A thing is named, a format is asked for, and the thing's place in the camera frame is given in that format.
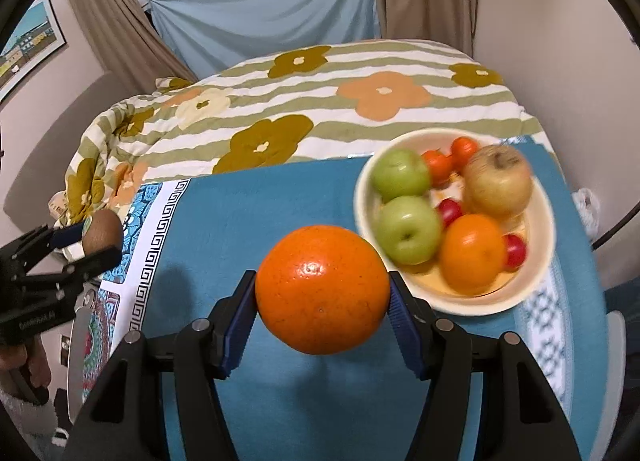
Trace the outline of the left hand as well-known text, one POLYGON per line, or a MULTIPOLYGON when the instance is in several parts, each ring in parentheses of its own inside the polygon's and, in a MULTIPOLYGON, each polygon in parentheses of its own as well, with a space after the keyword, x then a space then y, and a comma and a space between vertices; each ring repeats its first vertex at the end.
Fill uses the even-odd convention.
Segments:
POLYGON ((52 375, 40 335, 26 345, 2 345, 0 356, 2 392, 37 406, 48 402, 52 375))

